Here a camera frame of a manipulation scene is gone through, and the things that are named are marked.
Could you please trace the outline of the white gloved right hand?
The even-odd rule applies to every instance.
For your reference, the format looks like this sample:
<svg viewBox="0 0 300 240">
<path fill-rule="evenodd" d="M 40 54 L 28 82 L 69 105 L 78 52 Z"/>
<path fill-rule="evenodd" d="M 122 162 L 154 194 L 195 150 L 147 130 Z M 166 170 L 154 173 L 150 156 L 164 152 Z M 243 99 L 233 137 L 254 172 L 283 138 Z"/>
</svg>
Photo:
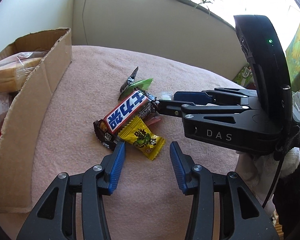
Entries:
<svg viewBox="0 0 300 240">
<path fill-rule="evenodd" d="M 273 203 L 275 190 L 272 189 L 268 200 L 266 200 L 266 196 L 279 163 L 274 160 L 272 154 L 254 157 L 244 152 L 237 151 L 236 153 L 239 155 L 239 159 L 235 171 L 241 176 L 259 203 L 265 204 L 264 209 L 267 215 L 272 216 L 275 211 Z M 295 147 L 287 153 L 279 178 L 287 178 L 298 167 L 300 167 L 300 149 Z"/>
</svg>

